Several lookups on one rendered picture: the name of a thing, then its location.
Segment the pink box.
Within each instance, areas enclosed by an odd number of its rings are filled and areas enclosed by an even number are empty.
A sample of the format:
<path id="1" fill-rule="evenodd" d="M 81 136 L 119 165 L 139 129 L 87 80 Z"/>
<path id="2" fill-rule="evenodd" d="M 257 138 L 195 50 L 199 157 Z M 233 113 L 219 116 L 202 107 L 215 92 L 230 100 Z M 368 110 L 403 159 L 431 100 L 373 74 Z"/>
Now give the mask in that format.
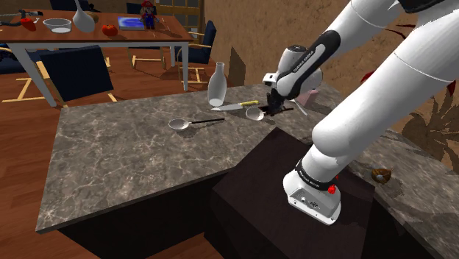
<path id="1" fill-rule="evenodd" d="M 300 94 L 296 100 L 300 103 L 301 106 L 306 107 L 311 103 L 314 103 L 316 97 L 318 96 L 319 92 L 316 89 L 312 89 L 307 93 Z"/>

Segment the white glass bottle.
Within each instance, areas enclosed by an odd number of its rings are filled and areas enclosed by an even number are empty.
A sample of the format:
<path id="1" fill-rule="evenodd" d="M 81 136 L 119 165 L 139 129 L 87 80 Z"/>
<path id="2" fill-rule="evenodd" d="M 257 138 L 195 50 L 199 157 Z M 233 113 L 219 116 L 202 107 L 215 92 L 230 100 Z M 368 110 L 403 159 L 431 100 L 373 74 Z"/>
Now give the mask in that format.
<path id="1" fill-rule="evenodd" d="M 217 62 L 215 72 L 211 76 L 207 88 L 207 99 L 209 104 L 213 107 L 222 106 L 226 91 L 227 80 L 224 75 L 224 63 Z"/>

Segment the dark blue chair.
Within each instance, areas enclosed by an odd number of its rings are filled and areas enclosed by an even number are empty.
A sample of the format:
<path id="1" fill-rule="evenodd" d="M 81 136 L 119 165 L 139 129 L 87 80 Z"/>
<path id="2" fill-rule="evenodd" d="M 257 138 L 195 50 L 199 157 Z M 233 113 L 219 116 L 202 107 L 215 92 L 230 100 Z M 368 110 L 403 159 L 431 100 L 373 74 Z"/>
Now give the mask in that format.
<path id="1" fill-rule="evenodd" d="M 150 0 L 143 0 L 141 4 L 127 3 L 127 12 L 129 14 L 139 13 L 140 21 L 143 23 L 146 29 L 155 29 L 156 23 L 160 21 L 157 17 L 156 5 L 153 4 Z M 133 55 L 130 49 L 131 47 L 127 48 L 127 54 L 132 68 L 136 68 L 137 61 L 161 62 L 162 68 L 166 68 L 163 49 L 160 46 L 145 47 L 145 49 L 157 49 L 160 52 L 159 58 L 139 58 Z"/>
<path id="2" fill-rule="evenodd" d="M 40 55 L 40 61 L 63 107 L 68 101 L 97 93 L 106 93 L 111 101 L 116 100 L 106 59 L 99 46 L 46 52 Z"/>
<path id="3" fill-rule="evenodd" d="M 217 29 L 214 23 L 209 20 L 206 23 L 204 33 L 198 32 L 188 32 L 189 34 L 193 35 L 201 35 L 203 36 L 202 43 L 189 43 L 188 44 L 188 62 L 189 63 L 200 63 L 200 64 L 208 64 L 210 60 L 210 54 L 213 47 L 213 43 L 216 37 Z M 175 61 L 178 63 L 182 63 L 182 47 L 176 46 L 174 47 L 175 52 Z M 199 76 L 199 70 L 204 70 L 204 68 L 194 68 L 188 67 L 189 70 L 192 70 L 196 73 L 195 81 L 188 81 L 190 84 L 207 84 L 207 82 L 201 81 Z"/>

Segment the dark robot stand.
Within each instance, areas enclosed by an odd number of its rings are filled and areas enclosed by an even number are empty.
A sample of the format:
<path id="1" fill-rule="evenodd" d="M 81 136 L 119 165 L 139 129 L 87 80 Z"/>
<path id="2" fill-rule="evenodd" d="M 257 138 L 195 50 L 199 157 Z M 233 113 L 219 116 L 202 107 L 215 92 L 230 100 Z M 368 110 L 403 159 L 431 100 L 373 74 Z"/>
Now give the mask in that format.
<path id="1" fill-rule="evenodd" d="M 344 169 L 330 226 L 288 204 L 282 179 L 307 148 L 275 128 L 214 186 L 204 236 L 224 259 L 371 259 L 372 185 Z"/>

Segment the brown round object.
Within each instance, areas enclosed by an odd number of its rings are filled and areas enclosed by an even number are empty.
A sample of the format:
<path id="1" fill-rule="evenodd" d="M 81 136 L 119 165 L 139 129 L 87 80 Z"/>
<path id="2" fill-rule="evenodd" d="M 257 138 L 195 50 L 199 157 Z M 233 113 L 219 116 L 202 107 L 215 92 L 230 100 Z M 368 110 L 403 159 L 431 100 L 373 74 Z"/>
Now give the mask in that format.
<path id="1" fill-rule="evenodd" d="M 371 178 L 378 183 L 386 184 L 391 178 L 392 170 L 386 168 L 376 168 L 371 170 Z"/>

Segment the kitchen counter cabinet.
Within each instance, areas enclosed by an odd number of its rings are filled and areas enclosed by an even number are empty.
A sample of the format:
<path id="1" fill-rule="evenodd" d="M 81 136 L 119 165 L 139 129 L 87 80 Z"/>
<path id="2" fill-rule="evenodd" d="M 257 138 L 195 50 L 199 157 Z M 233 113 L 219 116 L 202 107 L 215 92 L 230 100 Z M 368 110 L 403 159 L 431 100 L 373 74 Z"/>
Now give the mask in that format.
<path id="1" fill-rule="evenodd" d="M 146 259 L 204 232 L 212 188 L 227 170 L 62 227 L 100 259 Z"/>

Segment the wooden dining table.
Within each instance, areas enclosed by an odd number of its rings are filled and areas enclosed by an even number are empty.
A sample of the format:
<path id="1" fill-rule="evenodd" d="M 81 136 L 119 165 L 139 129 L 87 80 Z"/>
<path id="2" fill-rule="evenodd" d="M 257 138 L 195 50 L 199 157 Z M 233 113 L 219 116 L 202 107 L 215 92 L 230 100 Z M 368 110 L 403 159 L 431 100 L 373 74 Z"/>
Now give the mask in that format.
<path id="1" fill-rule="evenodd" d="M 36 30 L 31 32 L 22 27 L 1 26 L 0 43 L 6 43 L 18 61 L 24 67 L 29 77 L 38 87 L 40 93 L 50 106 L 57 105 L 52 94 L 41 78 L 41 73 L 36 69 L 27 54 L 28 49 L 55 49 L 77 48 L 98 45 L 108 47 L 144 47 L 144 46 L 170 46 L 182 48 L 182 72 L 188 75 L 188 44 L 193 42 L 193 37 L 174 16 L 160 16 L 160 22 L 154 30 L 129 31 L 122 30 L 116 36 L 108 37 L 102 33 L 102 25 L 117 24 L 117 13 L 99 13 L 99 22 L 95 24 L 92 32 L 83 32 L 76 24 L 72 25 L 70 32 L 64 34 L 53 33 L 39 22 Z"/>

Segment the yellow handled knife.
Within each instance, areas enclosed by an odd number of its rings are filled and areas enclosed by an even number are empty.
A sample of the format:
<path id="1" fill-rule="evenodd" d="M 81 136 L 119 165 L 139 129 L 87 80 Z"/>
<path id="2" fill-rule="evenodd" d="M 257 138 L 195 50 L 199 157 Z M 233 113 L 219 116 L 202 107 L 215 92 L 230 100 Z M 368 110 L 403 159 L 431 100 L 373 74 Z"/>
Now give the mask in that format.
<path id="1" fill-rule="evenodd" d="M 212 110 L 214 110 L 214 111 L 239 110 L 239 109 L 244 108 L 245 106 L 254 105 L 254 104 L 259 104 L 259 101 L 258 100 L 253 100 L 253 101 L 249 101 L 249 102 L 228 104 L 228 105 L 223 105 L 223 106 L 220 106 L 220 107 L 214 107 L 214 108 L 212 108 Z"/>

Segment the black handled silver spoon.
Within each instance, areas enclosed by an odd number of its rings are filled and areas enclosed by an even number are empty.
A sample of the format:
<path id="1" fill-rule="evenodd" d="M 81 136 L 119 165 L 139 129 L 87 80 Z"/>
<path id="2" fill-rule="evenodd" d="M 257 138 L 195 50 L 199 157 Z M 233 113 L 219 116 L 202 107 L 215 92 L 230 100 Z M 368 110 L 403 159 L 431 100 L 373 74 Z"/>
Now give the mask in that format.
<path id="1" fill-rule="evenodd" d="M 186 121 L 182 118 L 175 118 L 169 121 L 168 126 L 176 131 L 186 130 L 190 124 L 200 124 L 206 122 L 223 121 L 224 118 L 214 118 L 201 121 Z"/>

